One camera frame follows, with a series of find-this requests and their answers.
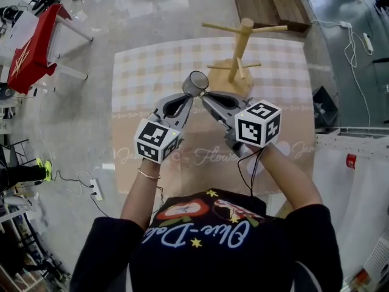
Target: star print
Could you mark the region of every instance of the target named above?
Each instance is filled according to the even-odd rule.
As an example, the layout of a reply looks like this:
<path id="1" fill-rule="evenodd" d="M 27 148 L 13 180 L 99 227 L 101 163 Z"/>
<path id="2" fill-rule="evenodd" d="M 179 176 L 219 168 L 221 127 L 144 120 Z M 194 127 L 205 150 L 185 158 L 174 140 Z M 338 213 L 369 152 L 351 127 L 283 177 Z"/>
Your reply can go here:
<path id="1" fill-rule="evenodd" d="M 199 246 L 202 246 L 200 244 L 201 240 L 197 240 L 196 238 L 194 238 L 193 240 L 191 240 L 192 242 L 192 246 L 195 246 L 196 248 L 198 248 Z"/>
<path id="2" fill-rule="evenodd" d="M 214 192 L 213 190 L 208 190 L 206 192 L 206 194 L 210 195 L 211 197 L 219 197 L 219 195 L 216 192 Z"/>
<path id="3" fill-rule="evenodd" d="M 237 223 L 238 220 L 239 220 L 239 218 L 237 218 L 237 217 L 232 217 L 230 221 L 231 221 L 232 223 Z"/>

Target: wooden mug tree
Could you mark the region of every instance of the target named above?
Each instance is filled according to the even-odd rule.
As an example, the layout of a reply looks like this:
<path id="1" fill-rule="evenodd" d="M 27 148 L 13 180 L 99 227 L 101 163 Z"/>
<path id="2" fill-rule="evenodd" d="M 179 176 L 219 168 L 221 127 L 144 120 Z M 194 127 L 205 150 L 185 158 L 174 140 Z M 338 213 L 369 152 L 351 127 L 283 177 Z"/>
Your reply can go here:
<path id="1" fill-rule="evenodd" d="M 236 44 L 235 50 L 233 51 L 233 58 L 230 66 L 215 66 L 207 65 L 210 69 L 226 69 L 229 70 L 227 80 L 229 83 L 232 83 L 235 79 L 236 72 L 239 70 L 241 79 L 245 79 L 244 69 L 249 67 L 261 66 L 261 63 L 242 65 L 242 57 L 246 49 L 249 38 L 253 33 L 259 32 L 281 32 L 287 30 L 287 26 L 275 26 L 275 27 L 264 27 L 254 29 L 254 22 L 250 18 L 243 18 L 238 29 L 233 27 L 218 26 L 209 23 L 202 23 L 203 27 L 209 27 L 219 30 L 224 30 L 226 32 L 233 32 L 236 34 Z"/>

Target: black t-shirt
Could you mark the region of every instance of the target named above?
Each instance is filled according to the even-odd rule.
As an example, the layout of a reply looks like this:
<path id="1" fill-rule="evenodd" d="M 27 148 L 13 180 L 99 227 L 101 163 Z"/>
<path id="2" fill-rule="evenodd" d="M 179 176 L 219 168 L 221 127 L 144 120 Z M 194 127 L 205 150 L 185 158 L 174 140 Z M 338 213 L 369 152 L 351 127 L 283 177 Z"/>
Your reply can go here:
<path id="1" fill-rule="evenodd" d="M 97 218 L 71 291 L 105 291 L 128 263 L 135 292 L 333 292 L 343 279 L 325 206 L 283 220 L 267 217 L 258 198 L 219 189 L 169 198 L 146 232 L 129 220 Z"/>

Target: yellow sneaker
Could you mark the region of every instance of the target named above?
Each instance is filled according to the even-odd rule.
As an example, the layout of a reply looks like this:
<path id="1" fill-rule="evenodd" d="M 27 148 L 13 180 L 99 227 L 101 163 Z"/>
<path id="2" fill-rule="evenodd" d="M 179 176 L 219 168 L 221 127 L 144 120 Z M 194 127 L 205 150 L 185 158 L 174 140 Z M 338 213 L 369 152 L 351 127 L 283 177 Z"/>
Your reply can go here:
<path id="1" fill-rule="evenodd" d="M 39 167 L 43 168 L 43 162 L 41 158 L 36 158 L 36 164 L 38 164 Z"/>
<path id="2" fill-rule="evenodd" d="M 46 160 L 44 167 L 46 169 L 46 177 L 44 180 L 49 182 L 51 181 L 51 171 L 52 171 L 52 166 L 49 160 Z"/>

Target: metal cup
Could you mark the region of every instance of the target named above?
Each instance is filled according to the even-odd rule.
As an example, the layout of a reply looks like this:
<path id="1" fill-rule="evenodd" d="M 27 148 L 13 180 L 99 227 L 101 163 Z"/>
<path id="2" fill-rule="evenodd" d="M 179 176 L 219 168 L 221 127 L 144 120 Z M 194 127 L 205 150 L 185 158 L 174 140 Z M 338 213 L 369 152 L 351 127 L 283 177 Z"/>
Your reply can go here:
<path id="1" fill-rule="evenodd" d="M 208 88 L 209 81 L 201 71 L 192 71 L 182 83 L 182 91 L 190 96 L 197 97 Z"/>

